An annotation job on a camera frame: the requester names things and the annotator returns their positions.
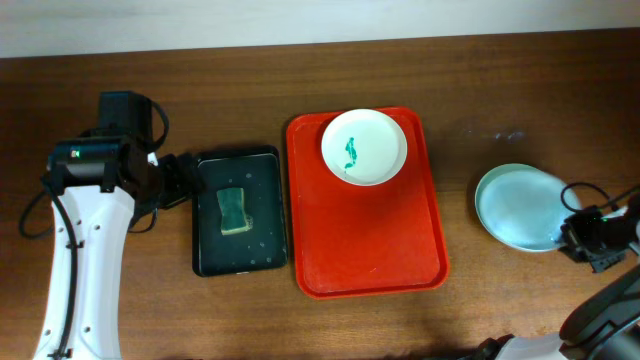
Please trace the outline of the green yellow sponge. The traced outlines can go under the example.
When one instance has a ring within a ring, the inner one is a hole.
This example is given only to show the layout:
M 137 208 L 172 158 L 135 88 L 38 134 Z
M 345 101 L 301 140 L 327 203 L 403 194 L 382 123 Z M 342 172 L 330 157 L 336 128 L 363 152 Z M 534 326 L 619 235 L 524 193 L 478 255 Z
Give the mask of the green yellow sponge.
M 252 228 L 252 218 L 245 208 L 243 188 L 232 187 L 216 192 L 221 213 L 220 231 L 223 236 L 247 232 Z

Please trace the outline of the white plate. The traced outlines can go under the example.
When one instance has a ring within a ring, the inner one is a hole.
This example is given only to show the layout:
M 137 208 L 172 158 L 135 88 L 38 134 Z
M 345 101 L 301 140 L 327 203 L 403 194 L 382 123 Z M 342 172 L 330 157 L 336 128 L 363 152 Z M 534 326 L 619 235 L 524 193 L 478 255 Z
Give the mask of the white plate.
M 329 122 L 321 138 L 321 154 L 328 169 L 356 186 L 389 181 L 408 155 L 406 136 L 389 115 L 356 109 Z

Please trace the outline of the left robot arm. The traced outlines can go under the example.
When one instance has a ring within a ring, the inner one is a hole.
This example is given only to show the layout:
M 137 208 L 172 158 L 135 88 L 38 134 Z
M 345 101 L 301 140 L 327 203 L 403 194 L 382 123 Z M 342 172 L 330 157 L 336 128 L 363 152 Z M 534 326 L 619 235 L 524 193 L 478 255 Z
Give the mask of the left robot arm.
M 54 254 L 37 359 L 118 359 L 118 304 L 124 244 L 136 223 L 200 193 L 185 153 L 157 157 L 169 123 L 150 98 L 103 92 L 98 124 L 56 144 L 43 190 L 54 215 Z

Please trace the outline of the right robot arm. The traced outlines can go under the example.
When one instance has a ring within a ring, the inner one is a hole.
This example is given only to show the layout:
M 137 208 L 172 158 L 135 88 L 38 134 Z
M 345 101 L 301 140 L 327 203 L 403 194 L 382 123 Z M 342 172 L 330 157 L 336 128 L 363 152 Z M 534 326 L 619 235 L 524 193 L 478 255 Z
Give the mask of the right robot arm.
M 639 252 L 639 195 L 625 194 L 626 211 L 605 217 L 591 206 L 579 210 L 561 227 L 561 251 L 596 273 Z M 577 307 L 558 334 L 538 338 L 508 335 L 486 339 L 470 359 L 629 359 L 639 357 L 639 268 L 633 267 Z

